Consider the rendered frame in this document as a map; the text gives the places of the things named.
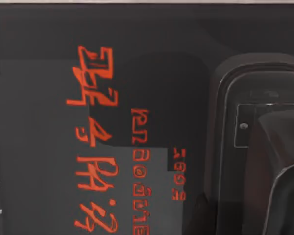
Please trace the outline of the framed blackboard with red writing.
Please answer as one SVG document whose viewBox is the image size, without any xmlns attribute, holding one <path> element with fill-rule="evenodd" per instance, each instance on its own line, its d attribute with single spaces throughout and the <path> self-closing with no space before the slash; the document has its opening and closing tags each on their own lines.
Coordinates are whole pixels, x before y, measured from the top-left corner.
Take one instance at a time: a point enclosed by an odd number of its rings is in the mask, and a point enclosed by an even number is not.
<svg viewBox="0 0 294 235">
<path fill-rule="evenodd" d="M 294 4 L 0 4 L 0 235 L 185 235 L 247 53 L 294 57 Z"/>
</svg>

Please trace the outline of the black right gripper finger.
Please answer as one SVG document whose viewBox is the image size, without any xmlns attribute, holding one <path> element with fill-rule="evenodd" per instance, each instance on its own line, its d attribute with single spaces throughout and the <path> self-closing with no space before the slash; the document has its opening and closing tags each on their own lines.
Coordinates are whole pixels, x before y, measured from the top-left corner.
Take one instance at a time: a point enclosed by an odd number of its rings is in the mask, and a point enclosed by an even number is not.
<svg viewBox="0 0 294 235">
<path fill-rule="evenodd" d="M 185 235 L 211 235 L 211 206 L 204 193 L 200 194 L 195 203 L 191 221 L 185 229 Z"/>
</svg>

